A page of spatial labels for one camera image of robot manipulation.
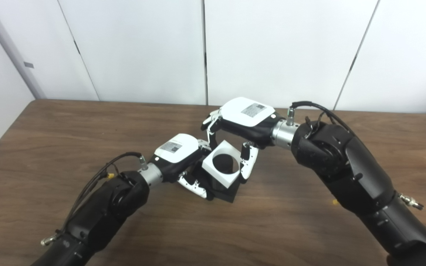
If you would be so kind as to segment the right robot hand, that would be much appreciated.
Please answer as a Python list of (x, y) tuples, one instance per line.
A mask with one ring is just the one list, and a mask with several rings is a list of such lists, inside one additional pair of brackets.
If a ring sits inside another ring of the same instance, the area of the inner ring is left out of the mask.
[(239, 174), (240, 182), (244, 184), (250, 177), (259, 150), (272, 146), (290, 148), (296, 126), (289, 126), (273, 107), (238, 97), (212, 111), (200, 129), (207, 132), (212, 149), (218, 146), (215, 135), (220, 130), (246, 140), (241, 148)]

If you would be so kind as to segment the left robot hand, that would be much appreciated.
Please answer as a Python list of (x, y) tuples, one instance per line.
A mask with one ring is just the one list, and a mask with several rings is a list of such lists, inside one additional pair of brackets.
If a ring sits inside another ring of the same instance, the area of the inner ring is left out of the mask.
[(189, 168), (194, 168), (212, 152), (210, 144), (189, 134), (179, 133), (156, 148), (141, 174), (149, 185), (179, 182), (184, 188), (206, 200), (211, 192), (202, 187)]

